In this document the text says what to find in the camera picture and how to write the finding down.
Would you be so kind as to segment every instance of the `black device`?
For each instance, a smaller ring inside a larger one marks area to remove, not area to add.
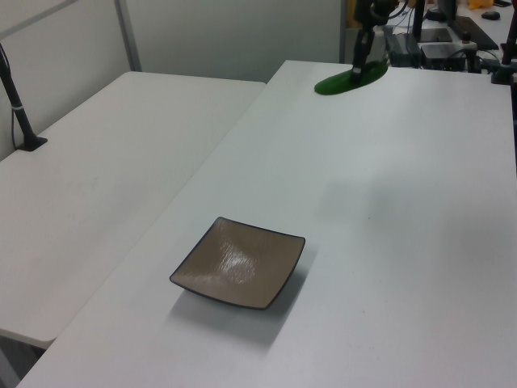
[[[422,54],[416,39],[408,34],[386,33],[386,51],[393,67],[419,67]]]
[[[0,44],[0,78],[2,79],[3,86],[6,88],[7,96],[11,102],[11,108],[15,112],[16,119],[23,132],[23,145],[19,147],[19,149],[33,151],[39,148],[47,142],[47,139],[37,137],[32,131],[31,124],[29,123],[22,101],[19,99],[15,83],[11,77],[11,67],[9,66],[9,61],[7,60],[7,55],[3,50],[2,44]]]
[[[452,42],[451,34],[447,28],[422,29],[424,20],[425,0],[417,0],[414,7],[413,28],[410,34],[398,34],[390,36],[385,28],[386,48],[389,53],[389,61],[396,67],[418,67],[422,54],[417,43]]]
[[[456,15],[456,0],[438,0],[438,8],[445,15],[448,26],[461,40],[476,43],[480,50],[498,49],[496,43],[472,19]]]
[[[481,14],[481,17],[483,19],[488,19],[488,20],[499,20],[501,18],[501,14],[499,14],[497,11],[488,11],[488,12]]]
[[[494,0],[494,5],[500,7],[511,6],[511,2],[505,2],[503,0]]]
[[[449,34],[447,28],[426,28],[422,30],[425,6],[425,0],[417,0],[414,6],[413,29],[411,31],[413,37],[419,43],[452,42],[451,34]]]

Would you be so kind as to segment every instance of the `square plate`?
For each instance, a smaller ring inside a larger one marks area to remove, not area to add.
[[[305,238],[219,217],[170,281],[230,305],[265,310],[294,271]]]

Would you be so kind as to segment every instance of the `white wall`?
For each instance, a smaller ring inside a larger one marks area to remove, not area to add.
[[[286,59],[339,60],[342,0],[120,1],[143,71],[267,82]]]
[[[72,2],[2,45],[36,133],[129,70],[113,0]],[[0,160],[12,152],[10,123],[11,104],[0,86]]]

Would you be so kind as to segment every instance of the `white table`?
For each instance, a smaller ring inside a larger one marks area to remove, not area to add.
[[[509,88],[389,69],[313,92],[347,68],[286,62],[19,388],[512,386]],[[217,216],[307,238],[269,310],[169,282]]]
[[[127,73],[0,163],[0,335],[48,347],[264,85]]]

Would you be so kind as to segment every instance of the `black cable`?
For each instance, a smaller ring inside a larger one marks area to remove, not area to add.
[[[392,33],[395,32],[395,28],[397,28],[399,25],[402,24],[402,22],[404,22],[404,20],[406,20],[407,18],[407,15],[409,15],[410,13],[409,12],[406,12],[406,14],[404,15],[404,17],[402,18],[402,20],[400,22],[398,22],[397,24],[395,24],[395,27],[393,27],[393,30],[392,30]]]
[[[11,140],[13,141],[13,148],[18,149],[15,143],[15,110],[11,109]]]
[[[492,57],[494,57],[497,60],[497,62],[499,62],[499,58],[497,58],[494,53],[491,53],[488,50],[478,50],[478,51],[482,51],[483,53],[490,54]]]
[[[413,14],[413,10],[414,10],[414,8],[411,8],[411,11],[410,11],[410,18],[409,18],[409,20],[407,21],[407,31],[406,31],[406,33],[408,33],[408,34],[410,33],[411,15]]]
[[[404,5],[402,6],[402,9],[400,11],[398,11],[395,15],[393,16],[389,16],[388,17],[388,20],[390,19],[395,19],[397,16],[399,16],[402,12],[404,12],[404,9],[407,7],[407,3],[409,2],[409,0],[405,0],[404,1]]]

